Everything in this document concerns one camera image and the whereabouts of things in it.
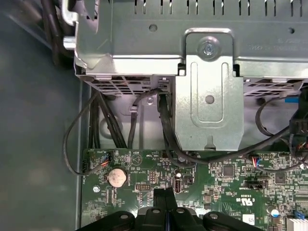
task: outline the heatsink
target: heatsink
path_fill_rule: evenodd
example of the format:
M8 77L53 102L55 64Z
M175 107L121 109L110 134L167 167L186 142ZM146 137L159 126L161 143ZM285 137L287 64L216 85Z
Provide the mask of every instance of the heatsink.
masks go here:
M287 229L288 231L307 231L308 220L307 219L292 219L287 218Z

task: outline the black plastic part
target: black plastic part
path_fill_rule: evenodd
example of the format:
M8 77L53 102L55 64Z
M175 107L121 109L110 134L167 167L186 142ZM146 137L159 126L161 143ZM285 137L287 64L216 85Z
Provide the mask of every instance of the black plastic part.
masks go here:
M154 207L146 209L139 211L136 219L129 212L119 211L78 231L261 231L220 212L207 213L200 219L177 206L172 188L154 189Z
M186 208L180 208L183 212L177 210L170 212L171 224L175 231L206 231L202 224L202 220L197 216L193 216Z
M178 207L173 189L154 189L154 206L171 211Z
M303 89L298 102L298 110L290 120L290 133L308 135L308 89Z
M146 211L139 231L165 231L167 211L159 207L153 207Z
M127 211L119 211L82 227L78 231L128 231L134 228L134 224L134 215Z
M259 228L220 212L205 214L203 216L203 226L212 231L261 231Z

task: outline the capacitor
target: capacitor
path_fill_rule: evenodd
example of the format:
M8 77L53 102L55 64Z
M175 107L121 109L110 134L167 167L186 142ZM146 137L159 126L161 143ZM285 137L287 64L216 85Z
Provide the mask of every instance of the capacitor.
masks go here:
M266 209L267 213L270 214L273 218L277 218L279 217L280 213L279 211L274 207L274 206L269 206L267 209Z

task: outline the hole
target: hole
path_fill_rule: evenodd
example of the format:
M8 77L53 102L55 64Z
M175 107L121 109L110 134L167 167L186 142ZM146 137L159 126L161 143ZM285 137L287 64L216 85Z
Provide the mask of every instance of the hole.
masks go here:
M151 24L151 25L149 26L149 30L150 30L151 32L157 31L157 25L156 25L156 24Z
M289 31L290 34L294 34L294 32L295 32L294 28L292 28L292 27L290 27L290 28L288 29L288 31Z
M208 104L212 104L214 102L214 97L212 95L206 96L205 102Z

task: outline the blue wire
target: blue wire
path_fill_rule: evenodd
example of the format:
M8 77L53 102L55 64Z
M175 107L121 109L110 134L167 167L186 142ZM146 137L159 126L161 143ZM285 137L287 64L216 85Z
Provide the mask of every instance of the blue wire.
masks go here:
M258 167L258 165L259 165L260 160L261 160L261 159L258 159L258 161L257 161L257 163L256 163L256 166L257 166L257 167Z

